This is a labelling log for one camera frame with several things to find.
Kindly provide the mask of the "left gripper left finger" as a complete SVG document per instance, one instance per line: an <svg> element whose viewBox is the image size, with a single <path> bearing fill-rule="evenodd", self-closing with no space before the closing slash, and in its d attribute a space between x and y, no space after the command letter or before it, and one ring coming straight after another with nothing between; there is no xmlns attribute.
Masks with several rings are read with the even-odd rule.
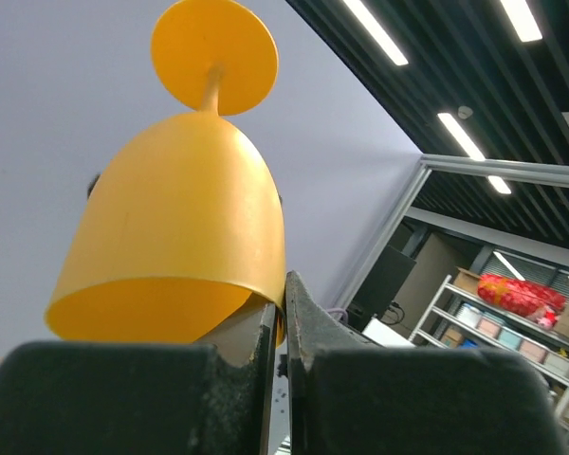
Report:
<svg viewBox="0 0 569 455"><path fill-rule="evenodd" d="M0 365L0 454L264 454L276 308L193 344L35 341Z"/></svg>

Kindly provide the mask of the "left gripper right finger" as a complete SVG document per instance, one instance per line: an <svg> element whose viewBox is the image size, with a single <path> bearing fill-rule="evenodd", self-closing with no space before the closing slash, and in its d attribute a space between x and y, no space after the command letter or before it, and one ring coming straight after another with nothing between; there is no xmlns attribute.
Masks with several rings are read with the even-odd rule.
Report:
<svg viewBox="0 0 569 455"><path fill-rule="evenodd" d="M537 371L496 349L383 347L286 277L295 454L566 454Z"/></svg>

